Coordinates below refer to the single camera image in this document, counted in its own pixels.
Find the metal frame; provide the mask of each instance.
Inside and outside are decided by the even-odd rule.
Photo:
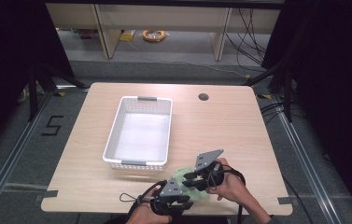
[[[280,103],[277,95],[274,95],[275,103]],[[281,112],[282,109],[280,107],[277,108],[277,111]],[[283,123],[284,129],[286,130],[287,135],[289,136],[289,140],[292,144],[292,147],[295,150],[295,153],[299,159],[299,162],[303,168],[304,173],[306,174],[307,180],[309,181],[310,187],[316,195],[318,200],[318,204],[323,211],[324,217],[327,219],[328,223],[342,223],[342,220],[337,213],[335,206],[325,189],[323,183],[318,176],[316,169],[313,163],[310,161],[310,158],[303,147],[303,144],[292,125],[292,122],[288,121],[288,118],[284,113],[280,113],[280,120]]]
[[[6,162],[4,163],[0,171],[0,195],[4,189],[5,184],[12,175],[13,170],[15,169],[18,161],[26,148],[28,142],[30,141],[31,136],[35,130],[36,124],[40,121],[42,112],[44,111],[46,105],[48,104],[50,98],[53,95],[53,91],[46,92],[38,106],[37,113],[32,120],[29,120],[26,127],[21,134],[16,146],[12,149],[9,156],[7,157]]]

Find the person's arm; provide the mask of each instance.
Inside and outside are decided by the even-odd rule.
[[[231,169],[224,158],[218,158],[224,169]],[[251,195],[246,186],[236,175],[225,173],[224,181],[216,188],[208,188],[209,194],[217,194],[218,200],[226,198],[229,201],[242,205],[248,213],[254,217],[257,223],[269,223],[271,218],[266,211],[260,206],[258,201]]]
[[[150,191],[147,196],[153,194],[156,189]],[[127,224],[166,224],[172,221],[170,216],[159,216],[156,215],[149,203],[141,203],[136,207],[130,216]]]

